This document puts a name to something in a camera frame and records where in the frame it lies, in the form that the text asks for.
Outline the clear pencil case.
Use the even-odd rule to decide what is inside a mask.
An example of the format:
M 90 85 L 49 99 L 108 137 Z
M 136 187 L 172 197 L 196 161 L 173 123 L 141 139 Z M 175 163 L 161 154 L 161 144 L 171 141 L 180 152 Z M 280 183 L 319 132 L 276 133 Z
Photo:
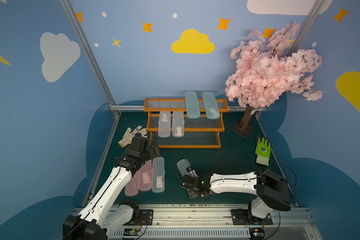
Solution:
M 185 134 L 185 119 L 184 112 L 174 111 L 172 115 L 172 135 L 176 138 L 181 138 Z
M 156 157 L 152 160 L 152 191 L 162 193 L 165 190 L 165 159 Z
M 182 176 L 189 175 L 191 177 L 199 177 L 196 174 L 195 169 L 191 166 L 190 162 L 187 159 L 181 159 L 176 163 Z
M 171 134 L 171 112 L 160 112 L 158 122 L 158 136 L 168 138 Z

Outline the teal pencil case plain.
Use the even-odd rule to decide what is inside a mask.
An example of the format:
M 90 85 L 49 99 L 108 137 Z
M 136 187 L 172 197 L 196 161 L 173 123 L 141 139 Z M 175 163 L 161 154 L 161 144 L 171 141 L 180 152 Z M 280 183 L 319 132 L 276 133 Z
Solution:
M 187 117 L 189 119 L 198 119 L 201 116 L 199 99 L 196 92 L 185 93 L 185 103 Z

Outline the teal pencil case with label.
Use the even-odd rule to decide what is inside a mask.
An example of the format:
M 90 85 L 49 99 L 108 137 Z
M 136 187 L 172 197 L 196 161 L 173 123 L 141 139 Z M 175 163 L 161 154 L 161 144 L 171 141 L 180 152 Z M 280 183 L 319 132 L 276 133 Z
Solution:
M 217 120 L 221 114 L 214 93 L 204 92 L 202 94 L 206 116 L 209 120 Z

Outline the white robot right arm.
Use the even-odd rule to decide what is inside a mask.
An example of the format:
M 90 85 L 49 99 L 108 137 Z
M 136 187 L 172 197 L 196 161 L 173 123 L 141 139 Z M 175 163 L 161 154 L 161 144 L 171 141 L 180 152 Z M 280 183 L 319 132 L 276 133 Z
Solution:
M 181 187 L 190 198 L 207 197 L 222 193 L 244 193 L 256 196 L 248 206 L 246 218 L 259 224 L 271 211 L 291 210 L 290 189 L 287 180 L 267 167 L 239 175 L 207 174 L 198 177 L 194 172 L 183 176 Z

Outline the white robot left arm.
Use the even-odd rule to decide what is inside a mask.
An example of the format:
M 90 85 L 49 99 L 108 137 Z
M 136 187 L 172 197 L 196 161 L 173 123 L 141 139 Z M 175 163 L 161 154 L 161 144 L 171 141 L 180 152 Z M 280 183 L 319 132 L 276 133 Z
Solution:
M 109 213 L 115 200 L 133 176 L 149 160 L 160 157 L 153 141 L 136 135 L 125 154 L 116 158 L 108 179 L 77 216 L 69 215 L 63 223 L 63 240 L 107 240 L 126 223 L 139 218 L 139 205 L 126 201 Z

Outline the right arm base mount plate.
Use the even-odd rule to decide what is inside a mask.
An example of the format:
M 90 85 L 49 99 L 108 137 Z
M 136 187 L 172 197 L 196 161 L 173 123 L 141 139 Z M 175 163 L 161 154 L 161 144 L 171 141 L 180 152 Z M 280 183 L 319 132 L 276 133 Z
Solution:
M 231 217 L 234 225 L 273 225 L 273 221 L 270 214 L 264 219 L 254 217 L 248 209 L 232 209 Z

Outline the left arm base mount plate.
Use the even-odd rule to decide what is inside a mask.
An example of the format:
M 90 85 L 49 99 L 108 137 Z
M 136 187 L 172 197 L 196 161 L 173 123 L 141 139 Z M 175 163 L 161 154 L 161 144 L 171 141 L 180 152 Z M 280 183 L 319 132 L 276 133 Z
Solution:
M 154 210 L 138 210 L 134 211 L 130 224 L 132 226 L 146 225 L 151 226 L 153 224 Z

